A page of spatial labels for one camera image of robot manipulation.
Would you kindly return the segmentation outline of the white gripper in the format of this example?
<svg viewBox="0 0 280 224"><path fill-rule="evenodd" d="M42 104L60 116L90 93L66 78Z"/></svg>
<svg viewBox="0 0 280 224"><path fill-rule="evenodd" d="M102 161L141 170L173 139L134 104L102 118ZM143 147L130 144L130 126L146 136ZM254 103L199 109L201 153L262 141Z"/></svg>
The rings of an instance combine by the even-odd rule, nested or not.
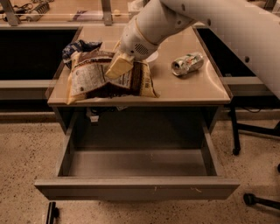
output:
<svg viewBox="0 0 280 224"><path fill-rule="evenodd" d="M145 60L157 49L158 45L149 42L140 32L137 19L133 17L114 46L115 55L105 75L110 79L116 79L132 69L134 57L135 60Z"/></svg>

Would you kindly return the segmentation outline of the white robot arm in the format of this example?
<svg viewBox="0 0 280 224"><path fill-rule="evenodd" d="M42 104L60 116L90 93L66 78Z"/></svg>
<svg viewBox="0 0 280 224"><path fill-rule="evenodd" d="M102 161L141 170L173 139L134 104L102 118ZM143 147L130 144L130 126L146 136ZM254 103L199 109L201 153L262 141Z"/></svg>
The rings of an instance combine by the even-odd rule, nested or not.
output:
<svg viewBox="0 0 280 224"><path fill-rule="evenodd" d="M106 75L117 78L201 22L280 98L280 23L246 0L150 0L125 26Z"/></svg>

